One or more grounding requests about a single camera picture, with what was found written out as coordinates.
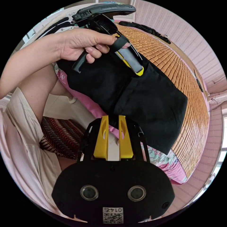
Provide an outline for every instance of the black cord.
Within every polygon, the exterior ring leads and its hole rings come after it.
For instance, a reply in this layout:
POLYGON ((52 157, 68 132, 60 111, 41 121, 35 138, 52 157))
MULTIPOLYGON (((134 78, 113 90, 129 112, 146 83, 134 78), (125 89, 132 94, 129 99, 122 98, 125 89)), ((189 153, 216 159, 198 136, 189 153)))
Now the black cord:
POLYGON ((217 108, 218 108, 218 102, 217 102, 215 99, 213 99, 213 98, 211 98, 211 100, 213 100, 213 101, 215 101, 215 102, 217 103, 217 107, 214 108, 214 109, 217 109, 217 108))
MULTIPOLYGON (((224 76, 223 78, 225 78, 225 76, 224 76)), ((222 80, 223 78, 221 78, 220 80, 222 80)), ((220 80, 218 80, 218 81, 214 82, 214 84, 216 84, 216 83, 217 83, 217 82, 219 82, 220 80)))

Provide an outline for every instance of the sticker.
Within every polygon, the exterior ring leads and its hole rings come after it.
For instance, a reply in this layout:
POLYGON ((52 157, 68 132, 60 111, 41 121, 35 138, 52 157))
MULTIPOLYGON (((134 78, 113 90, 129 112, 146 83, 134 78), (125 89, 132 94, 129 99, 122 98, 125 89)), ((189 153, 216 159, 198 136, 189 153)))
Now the sticker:
POLYGON ((103 207, 103 223, 104 224, 123 224, 124 212, 122 207, 103 207))

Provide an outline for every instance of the patterned cushion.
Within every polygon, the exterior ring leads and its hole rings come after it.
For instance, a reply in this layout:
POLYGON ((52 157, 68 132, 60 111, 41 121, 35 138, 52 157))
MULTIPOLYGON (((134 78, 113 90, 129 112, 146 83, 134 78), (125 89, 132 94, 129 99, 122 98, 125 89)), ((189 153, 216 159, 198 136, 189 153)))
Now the patterned cushion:
POLYGON ((77 159, 81 138, 85 130, 73 120, 43 117, 43 138, 40 147, 58 156, 77 159))

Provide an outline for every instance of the hand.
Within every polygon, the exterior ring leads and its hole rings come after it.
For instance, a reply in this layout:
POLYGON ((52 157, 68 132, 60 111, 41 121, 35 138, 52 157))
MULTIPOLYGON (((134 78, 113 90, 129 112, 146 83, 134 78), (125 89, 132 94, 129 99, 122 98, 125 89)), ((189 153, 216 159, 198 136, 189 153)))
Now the hand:
POLYGON ((64 38, 61 37, 63 41, 60 45, 60 58, 75 61, 85 49, 88 53, 86 55, 88 63, 93 63, 95 58, 101 57, 102 53, 108 53, 109 47, 107 45, 112 45, 117 39, 114 36, 85 28, 75 28, 59 34, 64 36, 64 38))

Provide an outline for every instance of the floor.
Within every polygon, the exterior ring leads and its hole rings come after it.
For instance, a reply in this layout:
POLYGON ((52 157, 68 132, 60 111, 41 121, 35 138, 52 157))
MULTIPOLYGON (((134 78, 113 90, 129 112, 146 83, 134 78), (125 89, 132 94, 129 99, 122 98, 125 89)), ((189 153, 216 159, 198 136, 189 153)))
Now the floor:
MULTIPOLYGON (((89 123, 95 120, 94 116, 77 100, 70 104, 65 96, 49 95, 44 109, 44 116, 73 119, 83 128, 87 128, 89 123)), ((118 139, 109 132, 108 160, 119 161, 118 139)))

